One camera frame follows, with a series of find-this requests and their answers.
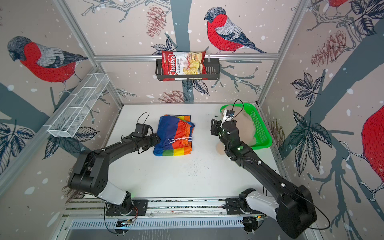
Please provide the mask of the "beige shorts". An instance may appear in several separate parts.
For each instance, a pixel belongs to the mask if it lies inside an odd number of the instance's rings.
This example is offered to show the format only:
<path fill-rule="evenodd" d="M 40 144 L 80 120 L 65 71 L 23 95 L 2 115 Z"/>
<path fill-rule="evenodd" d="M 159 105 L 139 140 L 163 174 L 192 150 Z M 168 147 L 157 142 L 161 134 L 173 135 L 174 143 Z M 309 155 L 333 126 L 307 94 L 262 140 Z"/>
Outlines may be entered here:
<path fill-rule="evenodd" d="M 255 138 L 256 128 L 252 118 L 241 107 L 234 107 L 235 115 L 239 114 L 235 120 L 236 126 L 239 129 L 239 136 L 241 140 L 248 146 L 253 146 L 257 143 Z"/>

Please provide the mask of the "rainbow striped shorts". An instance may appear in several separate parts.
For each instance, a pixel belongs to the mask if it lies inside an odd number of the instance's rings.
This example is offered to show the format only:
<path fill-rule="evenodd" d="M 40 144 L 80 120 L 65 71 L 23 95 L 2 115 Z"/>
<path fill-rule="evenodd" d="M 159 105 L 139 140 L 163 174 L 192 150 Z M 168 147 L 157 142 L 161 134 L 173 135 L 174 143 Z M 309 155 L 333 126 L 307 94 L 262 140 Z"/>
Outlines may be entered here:
<path fill-rule="evenodd" d="M 157 130 L 160 143 L 155 145 L 154 155 L 164 157 L 191 154 L 194 128 L 190 115 L 160 117 Z"/>

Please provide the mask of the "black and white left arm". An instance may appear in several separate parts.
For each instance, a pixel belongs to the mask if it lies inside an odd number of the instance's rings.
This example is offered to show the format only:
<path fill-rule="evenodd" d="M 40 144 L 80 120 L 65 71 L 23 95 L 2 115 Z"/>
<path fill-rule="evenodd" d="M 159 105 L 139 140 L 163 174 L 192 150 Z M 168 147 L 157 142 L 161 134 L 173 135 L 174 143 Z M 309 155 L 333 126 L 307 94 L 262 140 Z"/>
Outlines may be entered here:
<path fill-rule="evenodd" d="M 109 180 L 109 167 L 125 155 L 141 154 L 161 142 L 158 134 L 146 124 L 136 124 L 134 132 L 108 147 L 81 153 L 69 176 L 68 187 L 85 194 L 93 195 L 106 202 L 107 216 L 139 215 L 132 195 Z"/>

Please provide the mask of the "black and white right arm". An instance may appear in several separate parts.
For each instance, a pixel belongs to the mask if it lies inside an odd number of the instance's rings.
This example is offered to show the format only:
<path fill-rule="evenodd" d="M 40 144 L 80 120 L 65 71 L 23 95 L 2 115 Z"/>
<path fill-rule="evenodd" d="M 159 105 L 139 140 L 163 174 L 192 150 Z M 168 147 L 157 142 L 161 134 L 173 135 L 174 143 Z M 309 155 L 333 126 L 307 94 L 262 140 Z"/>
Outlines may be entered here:
<path fill-rule="evenodd" d="M 271 193 L 270 197 L 248 188 L 239 195 L 244 213 L 259 211 L 277 221 L 292 239 L 316 222 L 312 194 L 305 186 L 296 186 L 271 169 L 239 136 L 236 121 L 211 121 L 211 134 L 224 144 L 225 154 L 239 167 L 251 173 Z"/>

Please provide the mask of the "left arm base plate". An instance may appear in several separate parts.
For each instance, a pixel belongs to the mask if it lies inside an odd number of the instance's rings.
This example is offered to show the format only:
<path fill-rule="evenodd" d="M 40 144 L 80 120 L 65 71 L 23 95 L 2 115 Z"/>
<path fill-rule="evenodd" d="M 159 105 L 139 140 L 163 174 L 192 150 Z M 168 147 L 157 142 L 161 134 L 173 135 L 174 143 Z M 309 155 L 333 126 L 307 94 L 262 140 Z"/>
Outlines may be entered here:
<path fill-rule="evenodd" d="M 107 204 L 107 217 L 135 217 L 145 216 L 148 207 L 148 200 L 124 201 L 121 205 Z"/>

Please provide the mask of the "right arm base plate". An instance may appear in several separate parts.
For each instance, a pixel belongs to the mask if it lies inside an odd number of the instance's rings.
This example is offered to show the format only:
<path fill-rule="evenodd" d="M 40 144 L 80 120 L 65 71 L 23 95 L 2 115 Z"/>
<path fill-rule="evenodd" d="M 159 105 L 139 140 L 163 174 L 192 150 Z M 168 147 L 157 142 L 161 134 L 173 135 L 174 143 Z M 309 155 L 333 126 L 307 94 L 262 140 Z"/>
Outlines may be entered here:
<path fill-rule="evenodd" d="M 241 209 L 238 198 L 225 199 L 225 203 L 221 206 L 226 210 L 227 215 L 249 215 L 249 216 L 264 216 L 260 211 L 251 210 L 251 212 L 245 212 Z"/>

